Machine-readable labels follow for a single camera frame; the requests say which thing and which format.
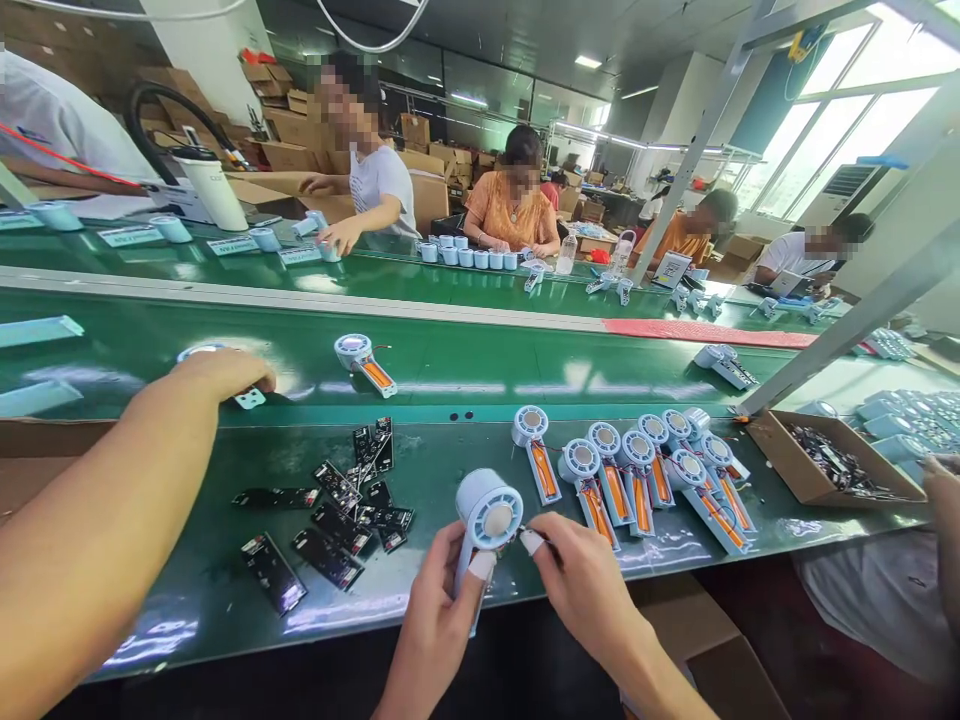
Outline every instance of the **plastic bottle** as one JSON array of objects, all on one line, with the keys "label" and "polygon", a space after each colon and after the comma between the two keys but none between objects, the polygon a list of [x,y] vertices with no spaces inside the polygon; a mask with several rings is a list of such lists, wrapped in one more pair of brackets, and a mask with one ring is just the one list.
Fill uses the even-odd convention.
[{"label": "plastic bottle", "polygon": [[577,236],[567,235],[560,244],[560,257],[557,258],[557,275],[569,275],[573,272],[573,261],[577,258]]}]

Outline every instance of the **workbench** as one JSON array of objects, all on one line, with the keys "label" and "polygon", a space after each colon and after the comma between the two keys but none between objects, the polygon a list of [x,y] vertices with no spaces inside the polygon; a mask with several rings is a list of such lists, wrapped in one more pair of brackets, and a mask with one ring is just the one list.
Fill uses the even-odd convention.
[{"label": "workbench", "polygon": [[[451,311],[456,310],[453,303],[463,308],[519,307],[532,311],[531,317],[562,312],[574,320],[586,318],[584,322],[621,311],[613,293],[609,298],[587,297],[583,293],[587,278],[575,276],[553,285],[545,281],[535,291],[539,295],[528,297],[522,292],[525,274],[484,275],[423,266],[402,252],[385,254],[383,242],[384,238],[366,239],[365,250],[337,266],[284,269],[275,256],[208,256],[196,242],[130,248],[121,254],[102,243],[93,242],[91,247],[77,236],[7,233],[0,236],[0,265],[7,266],[7,280],[9,273],[106,274],[117,283],[117,293],[126,292],[123,283],[133,278],[193,287],[210,282],[238,293],[287,289],[357,303],[371,296],[396,298],[394,304],[426,299],[447,304]],[[175,258],[166,259],[171,251]],[[729,406],[743,394],[716,374],[691,365],[700,349],[697,343],[462,322],[455,315],[442,320],[376,312],[318,313],[255,306],[255,295],[244,295],[236,303],[222,298],[208,303],[180,299],[193,292],[189,290],[179,291],[180,296],[171,293],[175,299],[161,299],[117,297],[106,286],[103,294],[64,289],[69,288],[0,289],[0,322],[69,314],[86,331],[82,338],[3,352],[0,392],[59,379],[83,393],[82,400],[43,417],[118,417],[136,392],[173,366],[180,351],[206,342],[255,352],[278,372],[277,393],[266,405],[249,413],[224,405],[207,477],[183,535],[132,634],[94,680],[400,622],[410,584],[433,535],[456,519],[454,495],[467,472],[493,468],[523,495],[525,518],[540,512],[527,459],[510,439],[513,414],[526,403],[538,404],[548,413],[545,440],[552,447],[582,436],[595,420],[610,421],[625,431],[643,413],[702,407],[715,418],[713,430],[731,438],[733,451],[753,473],[742,497],[760,532],[748,557],[929,520],[925,506],[858,512],[800,505],[749,436],[731,422]],[[635,292],[622,311],[632,317],[669,317],[664,310],[668,297]],[[771,327],[766,320],[750,317],[750,309],[733,300],[725,306],[721,322],[745,329]],[[773,326],[779,323],[811,330],[805,321],[790,317]],[[351,378],[343,370],[333,343],[349,332],[391,346],[379,350],[377,359],[398,384],[397,396],[385,401],[359,375]],[[762,347],[739,350],[744,366],[761,382],[795,354]],[[932,391],[960,385],[932,370],[851,357],[818,375],[785,407],[822,397],[849,413],[866,395],[899,387]],[[344,470],[351,467],[353,428],[372,425],[383,416],[392,417],[395,431],[395,468],[384,477],[395,504],[413,508],[416,518],[408,543],[391,555],[378,548],[366,556],[363,574],[343,593],[290,549],[293,536],[310,525],[309,511],[243,512],[231,507],[230,500],[249,487],[311,487],[312,471],[324,460]],[[551,453],[551,460],[556,459]],[[563,499],[550,509],[583,522],[573,488],[562,484],[562,491]],[[638,541],[618,532],[623,545],[618,559],[627,579],[732,560],[682,500],[676,508],[657,511],[654,521],[656,538]],[[309,589],[300,605],[282,619],[240,559],[240,546],[264,530]],[[543,595],[534,565],[515,544],[498,565],[484,607]]]}]

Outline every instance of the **ceiling light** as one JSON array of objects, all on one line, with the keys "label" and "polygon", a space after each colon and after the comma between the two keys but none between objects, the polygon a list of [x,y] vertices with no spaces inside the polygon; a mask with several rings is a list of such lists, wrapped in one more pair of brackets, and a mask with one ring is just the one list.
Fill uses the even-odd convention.
[{"label": "ceiling light", "polygon": [[644,88],[643,90],[637,90],[635,93],[630,93],[629,95],[624,95],[624,96],[623,96],[622,98],[620,98],[620,99],[621,99],[621,100],[629,100],[630,98],[636,97],[637,95],[643,95],[644,93],[652,92],[652,91],[656,90],[658,87],[660,87],[660,86],[659,86],[659,85],[651,85],[650,87]]},{"label": "ceiling light", "polygon": [[468,102],[473,105],[479,105],[480,107],[486,107],[487,103],[483,100],[477,100],[477,98],[472,98],[469,95],[460,95],[459,93],[450,93],[450,97],[456,98],[457,100],[462,100],[463,102]]},{"label": "ceiling light", "polygon": [[577,55],[577,59],[574,60],[577,65],[583,65],[588,67],[591,70],[596,70],[598,67],[603,65],[599,60],[594,60],[593,58],[588,58],[586,55]]}]

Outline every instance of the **metal pole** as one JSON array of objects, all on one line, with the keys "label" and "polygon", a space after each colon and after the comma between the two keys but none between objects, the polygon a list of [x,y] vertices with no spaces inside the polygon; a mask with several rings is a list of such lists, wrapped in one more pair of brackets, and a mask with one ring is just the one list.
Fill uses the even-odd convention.
[{"label": "metal pole", "polygon": [[960,270],[960,220],[894,270],[850,312],[837,320],[806,350],[745,398],[738,411],[756,415],[773,407],[827,365],[886,323],[898,312]]},{"label": "metal pole", "polygon": [[737,81],[740,79],[747,60],[750,59],[752,51],[745,50],[743,44],[753,31],[754,23],[767,15],[773,8],[773,4],[774,0],[755,0],[753,8],[750,11],[750,19],[744,23],[743,28],[740,30],[737,42],[733,46],[733,50],[730,51],[730,57],[727,58],[727,64],[723,68],[723,73],[720,75],[719,84],[717,90],[714,92],[713,99],[703,113],[703,119],[700,121],[700,127],[697,129],[697,135],[694,138],[693,144],[690,146],[686,157],[680,164],[680,169],[674,177],[673,187],[670,188],[670,193],[663,203],[663,209],[653,223],[650,238],[647,240],[647,244],[644,246],[643,252],[640,253],[640,258],[637,260],[637,267],[632,276],[634,283],[637,285],[643,281],[643,274],[653,260],[657,248],[660,247],[663,236],[667,232],[667,226],[670,224],[670,221],[673,220],[677,208],[680,207],[683,202],[683,193],[690,184],[693,171],[696,169],[697,163],[700,162],[704,148],[706,148],[710,142],[710,136],[720,121],[720,116],[723,114],[723,110],[727,106],[734,88],[737,86]]}]

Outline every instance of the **name tag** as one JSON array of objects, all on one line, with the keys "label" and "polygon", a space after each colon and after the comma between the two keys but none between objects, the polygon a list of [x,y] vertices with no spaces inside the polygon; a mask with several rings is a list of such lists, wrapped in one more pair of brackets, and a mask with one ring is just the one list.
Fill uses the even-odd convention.
[{"label": "name tag", "polygon": [[28,227],[43,227],[43,223],[26,210],[0,212],[0,230],[20,230]]},{"label": "name tag", "polygon": [[290,250],[281,250],[277,253],[280,256],[280,262],[287,265],[296,265],[301,262],[310,262],[311,260],[322,261],[323,255],[320,254],[320,248],[316,245],[305,248],[291,248]]},{"label": "name tag", "polygon": [[260,249],[257,246],[256,240],[249,235],[241,235],[240,237],[230,238],[228,240],[208,240],[207,245],[213,250],[213,254],[217,256],[236,255],[237,253]]},{"label": "name tag", "polygon": [[163,240],[163,235],[152,225],[131,225],[116,230],[101,230],[97,233],[110,247],[137,245],[138,243]]}]

